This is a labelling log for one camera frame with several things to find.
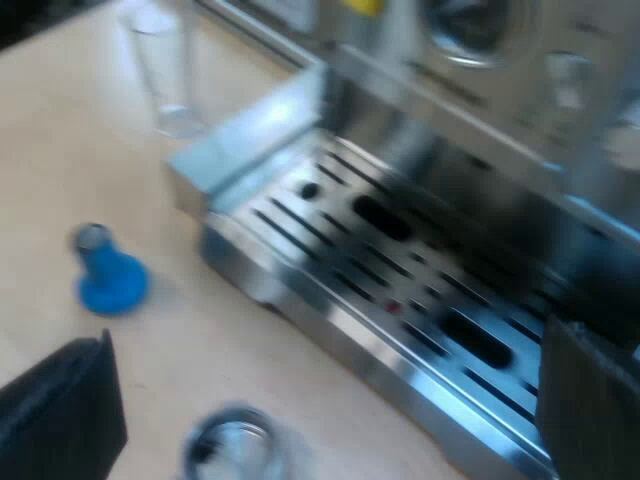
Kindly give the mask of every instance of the blue tamper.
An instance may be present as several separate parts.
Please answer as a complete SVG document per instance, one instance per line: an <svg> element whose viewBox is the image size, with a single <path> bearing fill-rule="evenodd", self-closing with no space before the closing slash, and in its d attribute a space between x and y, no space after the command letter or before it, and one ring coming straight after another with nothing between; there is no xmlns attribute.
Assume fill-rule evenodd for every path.
<svg viewBox="0 0 640 480"><path fill-rule="evenodd" d="M78 227L73 248L86 268L77 293L88 310L120 315L144 300L149 288L147 269L117 249L107 227L97 223Z"/></svg>

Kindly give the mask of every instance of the black object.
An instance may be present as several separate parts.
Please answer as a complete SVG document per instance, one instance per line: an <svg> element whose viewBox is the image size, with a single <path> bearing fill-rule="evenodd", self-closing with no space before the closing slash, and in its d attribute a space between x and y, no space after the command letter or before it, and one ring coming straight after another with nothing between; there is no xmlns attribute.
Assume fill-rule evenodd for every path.
<svg viewBox="0 0 640 480"><path fill-rule="evenodd" d="M0 477L103 480L127 442L111 337L77 339L0 390Z"/></svg>
<svg viewBox="0 0 640 480"><path fill-rule="evenodd" d="M583 324L551 320L536 425L562 480L640 478L640 365Z"/></svg>

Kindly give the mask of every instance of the grate slot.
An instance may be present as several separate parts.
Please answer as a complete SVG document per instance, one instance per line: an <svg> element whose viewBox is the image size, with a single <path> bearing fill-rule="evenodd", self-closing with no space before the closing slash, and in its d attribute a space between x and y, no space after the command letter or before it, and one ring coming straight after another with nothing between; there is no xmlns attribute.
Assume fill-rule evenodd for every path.
<svg viewBox="0 0 640 480"><path fill-rule="evenodd" d="M464 283L460 282L457 278L452 277L446 272L440 272L440 277L449 285L459 290L460 292L464 293L467 297L471 298L472 300L475 300L480 305L483 305L485 307L491 306L491 302L489 302L489 300L484 298L475 290L472 290L471 288L467 287Z"/></svg>
<svg viewBox="0 0 640 480"><path fill-rule="evenodd" d="M449 309L440 328L456 343L495 369L507 368L513 360L513 352L509 347L458 310Z"/></svg>
<svg viewBox="0 0 640 480"><path fill-rule="evenodd" d="M364 288L362 288L360 285L358 285L353 280L351 280L349 277L347 277L344 273L342 273L342 272L334 272L333 275L338 280L340 280L346 287L348 287L351 290L353 290L355 293L360 295L366 301L373 303L373 295L371 295Z"/></svg>
<svg viewBox="0 0 640 480"><path fill-rule="evenodd" d="M351 263L351 265L353 265L358 270L360 270L362 273L367 275L369 278L371 278L371 280L376 282L381 287L388 287L389 286L389 282L382 275L378 275L376 272L371 270L369 267L364 265L362 262L360 262L360 261L356 260L355 258L351 257L351 258L349 258L349 263Z"/></svg>
<svg viewBox="0 0 640 480"><path fill-rule="evenodd" d="M427 293L427 295L435 298L436 300L440 300L442 298L442 293L440 293L440 291L436 290L435 288L430 287L429 285L425 285L424 291Z"/></svg>
<svg viewBox="0 0 640 480"><path fill-rule="evenodd" d="M527 420L529 423L532 423L532 424L535 425L535 418L534 418L533 414L531 414L531 412L529 412L527 409L521 407L512 398L509 398L508 396L506 396L504 393L502 393L500 390L498 390L496 387L494 387L491 383L487 382L484 378L482 378L476 372L474 372L472 370L469 370L468 368L465 368L464 369L464 374L467 377L469 377L471 380L473 380L473 382L476 385L482 387L484 390L486 390L491 395L493 395L498 400L500 400L502 403L504 403L511 410L513 410L518 415L520 415L522 418Z"/></svg>
<svg viewBox="0 0 640 480"><path fill-rule="evenodd" d="M524 387L524 389L529 392L531 395L533 395L534 397L538 396L538 389L536 387L534 387L533 385L531 385L529 382L522 382L522 386Z"/></svg>
<svg viewBox="0 0 640 480"><path fill-rule="evenodd" d="M337 176L335 173L333 173L331 170L329 170L327 167L325 167L321 163L316 163L316 168L320 170L322 173L324 173L327 177L329 177L334 182L339 183L340 185L347 185L347 182L345 182L343 179L341 179L339 176Z"/></svg>
<svg viewBox="0 0 640 480"><path fill-rule="evenodd" d="M329 215L326 212L322 212L320 214L327 222L329 222L331 225L333 225L334 227L336 227L338 230L340 230L342 233L346 234L346 235L350 235L351 234L351 230L349 230L347 227L345 227L342 223L340 223L338 220L336 220L335 217Z"/></svg>
<svg viewBox="0 0 640 480"><path fill-rule="evenodd" d="M542 338L540 337L540 335L538 335L536 332L532 330L529 330L527 327L525 327L521 323L518 323L515 319L507 318L507 323L511 326L511 328L513 328L514 330L517 330L528 339L534 341L538 345L542 344Z"/></svg>
<svg viewBox="0 0 640 480"><path fill-rule="evenodd" d="M291 218L293 218L296 222L302 225L308 232L318 237L322 243L324 243L329 247L335 246L333 241L330 238L328 238L324 233L322 233L320 230L315 228L313 225L307 222L304 218L297 215L295 212L293 212L291 209L286 207L280 201L276 200L275 198L271 198L270 200L271 200L271 203L273 203L276 207L278 207L278 209L280 209L282 212L286 213Z"/></svg>
<svg viewBox="0 0 640 480"><path fill-rule="evenodd" d="M407 209L407 211L413 215L414 217L416 217L418 220L420 220L422 223L427 224L428 226L430 226L431 228L433 228L434 230L437 230L438 232L444 232L445 228L438 222L436 222L433 218L431 218L429 215L427 215L424 212L421 212L420 210L418 210L415 207L410 207Z"/></svg>
<svg viewBox="0 0 640 480"><path fill-rule="evenodd" d="M414 262L418 262L418 263L421 263L423 265L425 265L427 263L425 258L422 255L420 255L419 253L416 253L416 252L411 252L409 254L409 258L411 258L411 260L413 260Z"/></svg>
<svg viewBox="0 0 640 480"><path fill-rule="evenodd" d="M396 272L398 272L400 275L402 275L403 277L407 277L407 278L413 278L413 275L411 274L411 272L409 272L409 270L407 270L406 268L404 268L402 265L400 265L399 263L397 263L395 260L387 257L384 253L382 253L380 250L378 250L376 247L374 247L373 245L367 245L367 251L373 255L374 257L376 257L378 260L380 260L382 263L384 263L385 265L387 265L388 267L392 268L393 270L395 270Z"/></svg>
<svg viewBox="0 0 640 480"><path fill-rule="evenodd" d="M496 260L491 258L486 253L478 251L476 252L475 256L476 258L481 260L484 264L486 264L488 267L492 268L496 273L500 274L506 279L515 277L515 274L513 273L513 271L511 271L509 268L505 267L501 263L498 263Z"/></svg>
<svg viewBox="0 0 640 480"><path fill-rule="evenodd" d="M368 195L361 195L354 200L353 211L397 242L404 242L413 234L413 230L407 222Z"/></svg>
<svg viewBox="0 0 640 480"><path fill-rule="evenodd" d="M480 284L486 285L494 292L500 293L500 294L504 292L503 287L488 275L485 275L484 273L476 269L469 268L468 266L464 267L464 271L475 281L479 282Z"/></svg>
<svg viewBox="0 0 640 480"><path fill-rule="evenodd" d="M415 301L413 298L409 299L409 306L413 308L416 312L418 312L420 315L427 315L429 313L429 310L427 309L427 307L422 305L420 302Z"/></svg>
<svg viewBox="0 0 640 480"><path fill-rule="evenodd" d="M369 175L364 173L362 170L359 170L356 167L354 167L353 165L351 165L349 162L347 162L344 158L342 158L338 154L327 151L327 155L329 155L331 158L333 158L336 162L338 162L340 165L345 167L347 170L352 171L357 176L362 178L364 181L370 183L377 190L380 190L385 195L389 195L389 196L391 195L391 192L389 191L389 189L387 187L385 187L382 184L380 184L380 182L378 182L376 179L370 177Z"/></svg>
<svg viewBox="0 0 640 480"><path fill-rule="evenodd" d="M307 247L304 243L302 243L300 240L298 240L296 237L294 237L293 235L291 235L289 232L287 232L284 228L282 228L280 225L278 225L276 222L274 222L273 220L271 220L271 218L267 217L264 213L262 213L260 210L253 210L253 213L256 217L258 217L260 220L262 220L264 223L266 223L267 225L269 225L271 228L273 228L276 232L278 232L280 235L282 235L284 238L286 238L287 240L289 240L289 242L291 242L293 245L295 245L296 247L298 247L300 250L302 250L309 258L318 261L318 256L309 248Z"/></svg>
<svg viewBox="0 0 640 480"><path fill-rule="evenodd" d="M435 353L439 357L446 357L449 355L449 352L447 352L444 348L442 348L440 345L434 342L428 335L426 335L422 330L420 330L419 328L416 328L411 323L404 322L402 324L402 328L409 335L411 335L413 338L418 340L422 345L427 347L429 350L431 350L433 353Z"/></svg>

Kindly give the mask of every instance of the yellow button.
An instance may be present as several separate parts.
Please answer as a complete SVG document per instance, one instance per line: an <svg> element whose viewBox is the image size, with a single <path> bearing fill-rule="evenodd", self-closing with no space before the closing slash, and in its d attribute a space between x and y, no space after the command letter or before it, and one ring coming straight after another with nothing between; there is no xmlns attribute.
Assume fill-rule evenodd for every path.
<svg viewBox="0 0 640 480"><path fill-rule="evenodd" d="M344 0L344 3L361 15L375 17L384 7L384 0Z"/></svg>

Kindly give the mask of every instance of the glass cup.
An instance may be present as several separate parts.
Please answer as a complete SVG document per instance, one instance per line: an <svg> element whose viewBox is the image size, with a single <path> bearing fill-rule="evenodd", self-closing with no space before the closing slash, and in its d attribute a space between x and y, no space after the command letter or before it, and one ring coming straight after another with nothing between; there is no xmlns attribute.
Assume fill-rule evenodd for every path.
<svg viewBox="0 0 640 480"><path fill-rule="evenodd" d="M193 92L195 15L191 0L148 0L122 16L150 92L156 128L170 137L205 129Z"/></svg>

